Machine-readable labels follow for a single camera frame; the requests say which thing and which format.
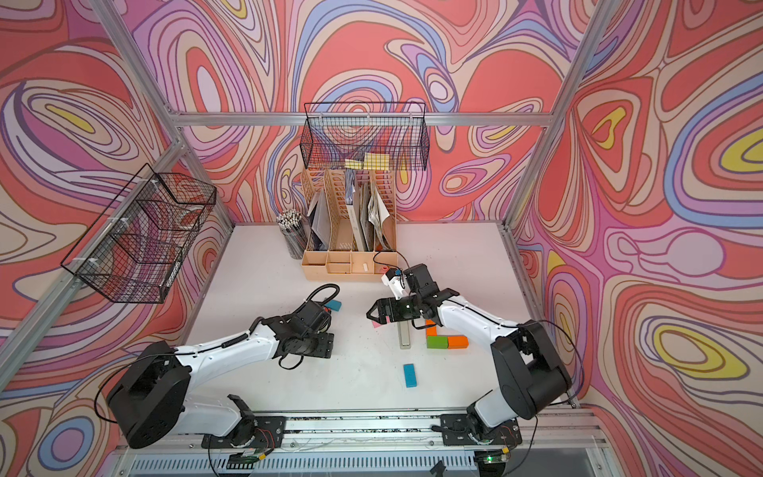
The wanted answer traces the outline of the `dark green block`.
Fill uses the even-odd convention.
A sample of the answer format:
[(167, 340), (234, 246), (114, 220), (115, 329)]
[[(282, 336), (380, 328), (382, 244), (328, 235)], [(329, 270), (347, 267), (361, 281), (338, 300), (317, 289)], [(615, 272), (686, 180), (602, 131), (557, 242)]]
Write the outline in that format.
[(445, 336), (427, 336), (426, 347), (428, 349), (447, 350), (449, 348), (449, 341)]

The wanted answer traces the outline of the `orange block front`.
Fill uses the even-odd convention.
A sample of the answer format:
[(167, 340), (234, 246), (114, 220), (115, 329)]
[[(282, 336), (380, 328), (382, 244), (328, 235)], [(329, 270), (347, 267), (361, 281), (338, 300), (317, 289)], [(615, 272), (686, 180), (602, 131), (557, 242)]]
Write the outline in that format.
[(437, 335), (437, 325), (435, 322), (431, 320), (425, 321), (425, 333), (427, 337), (436, 336)]

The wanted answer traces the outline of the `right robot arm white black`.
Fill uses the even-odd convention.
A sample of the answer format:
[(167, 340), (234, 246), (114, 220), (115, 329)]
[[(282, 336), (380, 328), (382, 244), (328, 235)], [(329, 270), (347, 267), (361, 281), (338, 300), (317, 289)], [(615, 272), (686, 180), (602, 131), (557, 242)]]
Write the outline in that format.
[(471, 403), (459, 425), (441, 423), (436, 430), (443, 435), (489, 445), (494, 432), (519, 417), (533, 419), (570, 391), (572, 379), (542, 323), (500, 318), (451, 288), (441, 289), (425, 264), (388, 270), (381, 282), (393, 295), (375, 302), (369, 320), (380, 325), (429, 320), (485, 346), (492, 356), (498, 386)]

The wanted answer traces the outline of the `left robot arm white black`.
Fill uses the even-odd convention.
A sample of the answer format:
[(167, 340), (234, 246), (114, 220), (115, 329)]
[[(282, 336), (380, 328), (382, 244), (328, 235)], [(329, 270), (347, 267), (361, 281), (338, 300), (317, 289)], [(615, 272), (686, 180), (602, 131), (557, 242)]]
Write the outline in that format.
[(228, 394), (204, 401), (196, 389), (226, 373), (255, 363), (288, 357), (328, 359), (334, 336), (332, 311), (307, 300), (294, 312), (258, 317), (248, 329), (212, 342), (173, 348), (165, 342), (147, 347), (107, 394), (107, 406), (129, 447), (141, 449), (168, 435), (200, 434), (229, 447), (263, 440), (278, 446), (262, 429), (244, 399)]

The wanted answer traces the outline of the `orange block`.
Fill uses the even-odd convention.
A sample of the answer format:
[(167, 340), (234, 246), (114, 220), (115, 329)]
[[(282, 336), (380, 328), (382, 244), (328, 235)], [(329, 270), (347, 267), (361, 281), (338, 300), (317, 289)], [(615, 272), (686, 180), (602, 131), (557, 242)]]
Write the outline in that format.
[(425, 321), (425, 333), (427, 337), (436, 336), (437, 335), (437, 325), (435, 322), (431, 320)]
[(447, 344), (449, 349), (467, 349), (470, 342), (466, 336), (447, 336)]

